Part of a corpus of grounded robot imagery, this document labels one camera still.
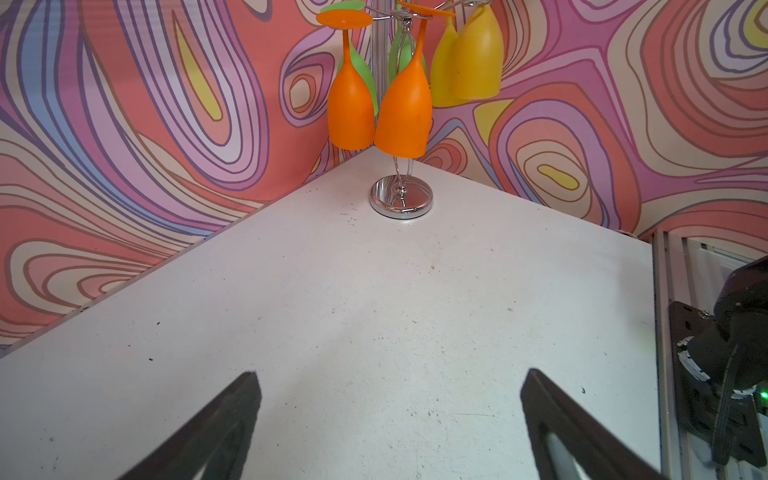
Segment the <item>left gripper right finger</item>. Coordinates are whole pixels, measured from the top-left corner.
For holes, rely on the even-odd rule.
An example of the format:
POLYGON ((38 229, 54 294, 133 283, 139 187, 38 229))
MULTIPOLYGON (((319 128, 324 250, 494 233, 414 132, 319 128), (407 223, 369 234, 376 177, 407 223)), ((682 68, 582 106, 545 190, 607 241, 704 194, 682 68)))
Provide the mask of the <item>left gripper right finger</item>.
POLYGON ((541 479, 662 479, 565 391, 538 369, 520 398, 541 479))

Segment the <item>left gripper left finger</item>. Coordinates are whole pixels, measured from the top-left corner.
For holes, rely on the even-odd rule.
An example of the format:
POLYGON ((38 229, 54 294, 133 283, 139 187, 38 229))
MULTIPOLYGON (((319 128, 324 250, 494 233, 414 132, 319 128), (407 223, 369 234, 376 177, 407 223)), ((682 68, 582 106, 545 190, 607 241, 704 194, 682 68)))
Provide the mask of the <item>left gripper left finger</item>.
POLYGON ((239 479, 261 406, 257 373, 240 374, 124 479, 239 479))

